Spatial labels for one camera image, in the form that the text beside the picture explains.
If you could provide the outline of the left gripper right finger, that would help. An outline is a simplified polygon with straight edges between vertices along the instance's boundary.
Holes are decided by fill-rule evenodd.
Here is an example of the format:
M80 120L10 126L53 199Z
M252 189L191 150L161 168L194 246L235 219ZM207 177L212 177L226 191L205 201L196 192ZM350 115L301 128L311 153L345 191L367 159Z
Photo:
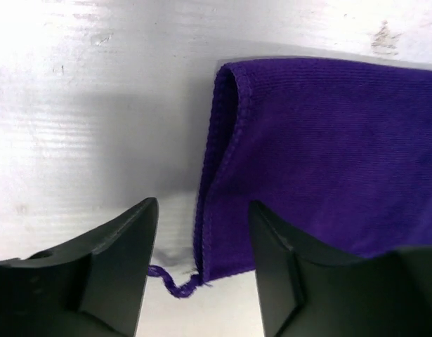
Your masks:
M361 258L259 201L249 232L266 336L432 336L432 246Z

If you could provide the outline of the purple towel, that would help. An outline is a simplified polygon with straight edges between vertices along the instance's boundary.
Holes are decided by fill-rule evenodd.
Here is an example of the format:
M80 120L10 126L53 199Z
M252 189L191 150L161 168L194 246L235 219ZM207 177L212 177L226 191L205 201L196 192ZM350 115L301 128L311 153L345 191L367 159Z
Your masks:
M325 58L224 64L214 82L196 205L196 272L254 268L248 205L262 201L331 246L375 256L432 245L432 71Z

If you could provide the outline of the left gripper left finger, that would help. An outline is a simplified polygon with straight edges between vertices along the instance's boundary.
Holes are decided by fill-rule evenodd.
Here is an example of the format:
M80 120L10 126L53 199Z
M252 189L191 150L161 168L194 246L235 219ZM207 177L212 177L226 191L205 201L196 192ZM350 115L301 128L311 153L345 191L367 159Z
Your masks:
M74 239L0 261L0 336L135 336L158 213L147 198Z

